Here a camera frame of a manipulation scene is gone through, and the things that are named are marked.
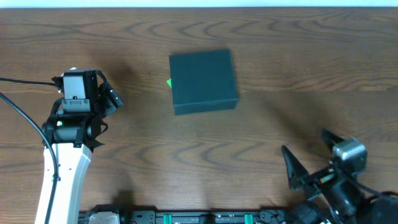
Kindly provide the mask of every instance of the black cable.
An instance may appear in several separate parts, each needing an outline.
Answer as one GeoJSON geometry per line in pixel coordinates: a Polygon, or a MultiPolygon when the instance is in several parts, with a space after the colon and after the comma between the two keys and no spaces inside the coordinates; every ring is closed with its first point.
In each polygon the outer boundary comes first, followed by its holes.
{"type": "Polygon", "coordinates": [[[370,187],[367,187],[367,186],[359,183],[356,179],[354,179],[354,177],[349,175],[347,173],[347,171],[345,171],[344,169],[341,169],[341,170],[343,171],[343,174],[346,176],[348,182],[350,182],[353,185],[357,186],[359,189],[362,189],[362,190],[366,191],[367,193],[373,194],[376,197],[384,198],[384,199],[386,199],[386,200],[388,200],[390,202],[393,202],[393,203],[398,203],[398,198],[395,198],[395,197],[391,196],[391,195],[394,195],[394,194],[397,195],[397,193],[395,193],[395,192],[393,192],[393,193],[389,192],[388,194],[380,193],[377,190],[373,190],[370,187]]]}
{"type": "Polygon", "coordinates": [[[31,125],[39,132],[39,134],[42,136],[43,140],[45,141],[46,146],[50,150],[51,157],[52,157],[52,162],[54,164],[54,175],[53,175],[53,180],[52,180],[52,189],[51,189],[51,194],[50,194],[50,201],[49,201],[49,206],[47,207],[47,213],[45,214],[45,224],[49,223],[50,216],[51,216],[51,209],[52,209],[52,204],[54,201],[54,196],[55,196],[55,189],[57,188],[57,181],[58,181],[58,162],[57,158],[55,157],[54,150],[52,149],[49,140],[45,137],[45,134],[43,131],[39,128],[39,126],[30,118],[25,112],[23,112],[17,105],[15,105],[11,100],[9,100],[6,96],[3,95],[3,93],[0,92],[0,98],[3,99],[6,103],[8,103],[10,106],[12,106],[16,111],[18,111],[26,120],[29,121],[31,125]]]}
{"type": "Polygon", "coordinates": [[[54,83],[49,83],[49,82],[37,82],[37,81],[15,80],[15,79],[12,79],[12,78],[0,78],[0,81],[16,82],[16,83],[25,83],[25,84],[39,84],[39,85],[50,85],[50,86],[55,86],[54,83]]]}

